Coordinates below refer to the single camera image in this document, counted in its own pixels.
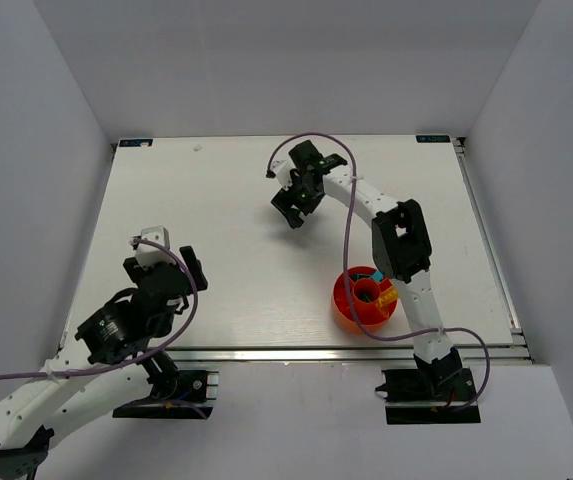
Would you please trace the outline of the orange divided round container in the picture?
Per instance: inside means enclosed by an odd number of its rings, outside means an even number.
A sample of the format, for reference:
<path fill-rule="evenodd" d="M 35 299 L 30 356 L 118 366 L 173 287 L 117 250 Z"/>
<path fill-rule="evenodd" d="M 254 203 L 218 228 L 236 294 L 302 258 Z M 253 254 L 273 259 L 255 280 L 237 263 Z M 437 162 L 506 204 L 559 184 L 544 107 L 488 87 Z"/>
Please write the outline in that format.
<path fill-rule="evenodd" d="M 351 275 L 354 273 L 373 273 L 375 270 L 375 268 L 370 266 L 355 266 L 348 269 L 350 297 L 352 298 L 355 312 L 361 324 L 372 333 L 377 332 L 386 325 L 395 312 L 398 302 L 391 304 L 387 310 L 379 309 L 376 306 L 379 292 L 393 285 L 388 278 L 381 284 L 375 283 L 370 278 L 358 281 L 351 279 Z M 340 275 L 335 281 L 331 294 L 332 318 L 343 331 L 351 334 L 362 334 L 362 330 L 358 327 L 351 314 L 350 297 L 345 291 L 343 275 Z"/>

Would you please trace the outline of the yellow long lego plate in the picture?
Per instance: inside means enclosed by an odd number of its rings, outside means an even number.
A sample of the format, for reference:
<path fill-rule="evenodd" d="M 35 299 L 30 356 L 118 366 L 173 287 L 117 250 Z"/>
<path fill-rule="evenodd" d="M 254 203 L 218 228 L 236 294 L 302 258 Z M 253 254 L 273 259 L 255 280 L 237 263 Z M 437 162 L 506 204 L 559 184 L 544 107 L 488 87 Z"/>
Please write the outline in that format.
<path fill-rule="evenodd" d="M 398 291 L 394 285 L 390 286 L 386 290 L 381 290 L 379 296 L 376 300 L 376 306 L 379 309 L 387 310 L 391 304 L 395 304 L 398 301 Z"/>

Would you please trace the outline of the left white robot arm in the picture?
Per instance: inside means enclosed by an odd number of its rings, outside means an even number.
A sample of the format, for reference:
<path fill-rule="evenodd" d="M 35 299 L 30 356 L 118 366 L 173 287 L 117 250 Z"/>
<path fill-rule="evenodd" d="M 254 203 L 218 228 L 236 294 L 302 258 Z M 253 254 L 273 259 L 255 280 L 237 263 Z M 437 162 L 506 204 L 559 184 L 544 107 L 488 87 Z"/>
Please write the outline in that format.
<path fill-rule="evenodd" d="M 116 292 L 77 329 L 71 342 L 0 400 L 0 479 L 34 478 L 57 442 L 115 409 L 175 408 L 197 394 L 192 375 L 165 350 L 174 319 L 194 319 L 208 287 L 190 246 L 173 253 L 138 237 L 125 259 L 130 287 Z"/>

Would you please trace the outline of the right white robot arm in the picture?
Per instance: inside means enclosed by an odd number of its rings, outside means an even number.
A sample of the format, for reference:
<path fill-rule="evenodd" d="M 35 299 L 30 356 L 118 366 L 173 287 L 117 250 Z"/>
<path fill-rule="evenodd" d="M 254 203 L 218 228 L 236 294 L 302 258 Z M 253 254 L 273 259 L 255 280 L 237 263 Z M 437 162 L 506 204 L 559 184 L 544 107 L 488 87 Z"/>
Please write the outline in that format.
<path fill-rule="evenodd" d="M 271 154 L 266 168 L 266 176 L 280 184 L 271 204 L 291 228 L 301 227 L 326 197 L 347 207 L 347 224 L 358 216 L 370 227 L 372 258 L 376 270 L 397 290 L 417 370 L 432 394 L 447 390 L 462 362 L 432 291 L 432 245 L 419 203 L 386 195 L 358 174 L 353 155 L 325 156 L 309 140 L 294 146 L 287 160 L 276 156 Z"/>

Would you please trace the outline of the blue label sticker right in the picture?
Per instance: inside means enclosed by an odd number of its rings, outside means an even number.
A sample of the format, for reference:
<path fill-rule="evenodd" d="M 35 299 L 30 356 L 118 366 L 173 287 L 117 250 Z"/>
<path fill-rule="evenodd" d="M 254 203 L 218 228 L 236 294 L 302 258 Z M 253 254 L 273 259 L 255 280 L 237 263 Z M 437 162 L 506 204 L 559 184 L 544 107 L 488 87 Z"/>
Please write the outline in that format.
<path fill-rule="evenodd" d="M 415 136 L 415 140 L 418 143 L 450 143 L 451 138 L 449 135 L 439 135 L 439 134 L 419 134 Z"/>

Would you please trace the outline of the blue label sticker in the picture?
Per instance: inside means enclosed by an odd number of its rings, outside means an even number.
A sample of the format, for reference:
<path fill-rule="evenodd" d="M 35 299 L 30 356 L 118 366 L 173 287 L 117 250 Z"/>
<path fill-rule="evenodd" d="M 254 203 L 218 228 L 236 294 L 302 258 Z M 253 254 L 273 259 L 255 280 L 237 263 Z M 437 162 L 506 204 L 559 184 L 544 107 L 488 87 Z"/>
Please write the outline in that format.
<path fill-rule="evenodd" d="M 451 138 L 449 135 L 439 135 L 439 134 L 419 134 L 415 136 L 415 140 L 418 143 L 450 143 Z"/>
<path fill-rule="evenodd" d="M 153 144 L 152 138 L 121 139 L 119 148 L 146 148 Z"/>

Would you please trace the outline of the blue label sticker left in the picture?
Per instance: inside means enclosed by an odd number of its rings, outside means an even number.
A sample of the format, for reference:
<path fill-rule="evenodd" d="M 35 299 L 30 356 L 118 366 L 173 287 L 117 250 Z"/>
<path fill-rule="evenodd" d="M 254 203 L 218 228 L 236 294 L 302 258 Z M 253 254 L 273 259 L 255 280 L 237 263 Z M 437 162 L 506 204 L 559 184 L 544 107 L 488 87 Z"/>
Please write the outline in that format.
<path fill-rule="evenodd" d="M 153 144 L 152 138 L 121 139 L 119 148 L 146 148 Z"/>

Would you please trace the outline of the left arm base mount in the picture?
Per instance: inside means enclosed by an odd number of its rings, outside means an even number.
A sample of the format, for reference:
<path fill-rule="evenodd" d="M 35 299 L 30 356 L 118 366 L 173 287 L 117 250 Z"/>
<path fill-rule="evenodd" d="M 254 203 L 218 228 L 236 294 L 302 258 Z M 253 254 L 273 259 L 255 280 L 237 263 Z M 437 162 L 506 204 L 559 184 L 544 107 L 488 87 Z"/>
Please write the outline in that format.
<path fill-rule="evenodd" d="M 207 420 L 217 399 L 217 370 L 180 370 L 176 389 L 169 398 L 147 397 L 112 412 L 116 419 Z"/>

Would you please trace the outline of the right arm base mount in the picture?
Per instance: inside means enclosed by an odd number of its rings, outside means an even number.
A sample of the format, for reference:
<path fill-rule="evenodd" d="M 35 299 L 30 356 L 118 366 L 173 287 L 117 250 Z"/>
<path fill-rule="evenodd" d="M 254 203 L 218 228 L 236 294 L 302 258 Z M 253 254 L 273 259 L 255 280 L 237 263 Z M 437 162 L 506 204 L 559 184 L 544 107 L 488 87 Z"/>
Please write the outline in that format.
<path fill-rule="evenodd" d="M 465 368 L 438 390 L 413 369 L 390 369 L 382 372 L 383 383 L 375 394 L 384 401 L 388 425 L 463 425 L 479 424 L 481 415 L 476 403 L 465 409 L 477 393 L 471 371 Z"/>

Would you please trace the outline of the aluminium front table rail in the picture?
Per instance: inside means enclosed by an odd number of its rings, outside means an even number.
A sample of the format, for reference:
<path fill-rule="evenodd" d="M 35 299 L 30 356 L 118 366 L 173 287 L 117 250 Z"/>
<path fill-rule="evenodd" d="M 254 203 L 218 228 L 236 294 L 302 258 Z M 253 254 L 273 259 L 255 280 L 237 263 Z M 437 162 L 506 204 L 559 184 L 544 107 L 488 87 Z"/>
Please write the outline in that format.
<path fill-rule="evenodd" d="M 359 349 L 170 349 L 169 355 L 178 361 L 396 361 L 413 360 L 411 348 L 359 348 Z M 460 358 L 465 361 L 484 360 L 481 347 L 459 348 Z M 531 361 L 528 349 L 524 346 L 489 348 L 491 360 Z"/>

